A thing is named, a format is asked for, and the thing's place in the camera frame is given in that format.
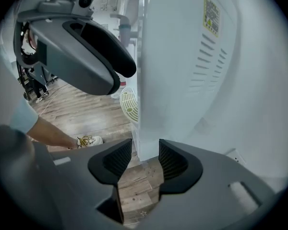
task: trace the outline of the shoelace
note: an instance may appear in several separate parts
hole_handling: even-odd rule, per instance
[[[93,139],[92,136],[83,136],[82,138],[79,138],[79,141],[80,141],[80,146],[84,146],[86,147],[87,145],[90,145],[92,144],[92,142],[90,143],[90,139]]]

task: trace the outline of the camera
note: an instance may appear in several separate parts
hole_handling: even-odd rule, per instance
[[[81,8],[87,8],[92,3],[92,0],[79,0],[79,6]]]

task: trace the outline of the wooden floor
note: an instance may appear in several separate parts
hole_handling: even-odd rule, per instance
[[[101,136],[104,142],[132,138],[131,124],[125,117],[119,100],[109,96],[93,96],[66,84],[62,80],[48,86],[49,96],[31,106],[45,120],[71,137]],[[64,150],[48,147],[49,151]],[[158,191],[163,172],[157,158],[140,162],[134,144],[132,159],[119,181],[124,225],[135,228],[158,203]]]

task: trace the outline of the warning label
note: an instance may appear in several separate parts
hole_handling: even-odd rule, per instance
[[[220,9],[211,1],[204,0],[204,27],[219,36]]]

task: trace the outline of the sneaker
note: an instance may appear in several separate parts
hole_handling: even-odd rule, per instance
[[[43,100],[43,97],[39,97],[35,103],[40,103]]]
[[[77,137],[78,148],[92,147],[102,143],[103,140],[100,136],[83,136],[82,138]]]
[[[48,95],[49,95],[49,92],[47,91],[43,94],[43,97],[47,97]]]

